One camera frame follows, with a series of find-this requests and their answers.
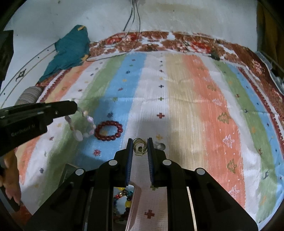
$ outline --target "beige stripe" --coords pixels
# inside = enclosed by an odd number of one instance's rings
[[[181,167],[194,170],[207,168],[205,127],[199,116],[194,81],[183,64],[182,54],[166,57],[169,91],[169,154]]]

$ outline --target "teal cloth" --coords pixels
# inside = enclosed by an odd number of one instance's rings
[[[83,64],[81,58],[89,54],[90,40],[88,38],[87,28],[84,27],[78,30],[79,27],[81,27],[81,25],[75,26],[67,35],[55,43],[57,54],[48,64],[39,82],[45,80],[57,71]]]

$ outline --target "gray striped fabric roll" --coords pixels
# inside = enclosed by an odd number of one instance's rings
[[[15,105],[35,103],[42,93],[42,89],[38,86],[32,86],[24,90]]]

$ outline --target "white floor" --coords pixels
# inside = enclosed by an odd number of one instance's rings
[[[139,0],[138,10],[141,30],[201,32],[256,51],[256,5],[257,0]],[[5,28],[14,30],[14,56],[1,90],[75,25],[85,25],[90,40],[99,41],[122,31],[130,11],[131,0],[27,0]],[[136,15],[131,29],[138,28]]]

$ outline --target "blue stripe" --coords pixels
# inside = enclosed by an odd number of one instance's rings
[[[124,140],[128,115],[146,56],[145,53],[140,52],[126,55],[120,68],[106,89],[104,96],[100,98],[98,107],[91,113],[95,124],[106,120],[114,120],[121,123],[124,130],[121,137],[117,138],[115,141],[99,141],[94,136],[84,139],[73,161],[78,167],[84,168],[85,170],[98,168],[102,163],[113,159],[118,150],[125,148],[121,147],[121,144]],[[113,113],[113,117],[108,117],[109,113]],[[114,126],[105,127],[105,130],[108,131],[108,135],[114,135],[117,132],[117,128]],[[100,156],[94,156],[94,150],[96,149],[100,150]]]
[[[274,166],[275,166],[275,174],[277,176],[277,182],[278,182],[278,187],[277,187],[277,191],[276,191],[276,198],[279,198],[279,197],[283,198],[283,195],[281,195],[282,192],[283,192],[283,188],[280,187],[280,185],[281,185],[281,180],[280,180],[281,173],[280,172],[281,172],[281,166],[282,166],[282,163],[283,163],[283,159],[282,159],[280,144],[279,144],[279,141],[278,141],[278,136],[277,136],[275,129],[274,129],[274,126],[273,126],[273,124],[270,120],[270,115],[267,112],[264,105],[262,104],[259,97],[257,96],[257,94],[254,92],[251,84],[243,76],[243,74],[235,66],[233,66],[231,64],[227,64],[227,65],[231,69],[231,71],[237,76],[242,87],[246,90],[246,93],[248,94],[251,102],[255,106],[255,109],[256,109],[255,112],[258,113],[258,115],[261,119],[261,122],[263,124],[263,127],[265,128],[267,137],[269,139],[270,147],[271,147],[271,152],[272,152],[272,156],[273,156],[273,160],[274,160]]]

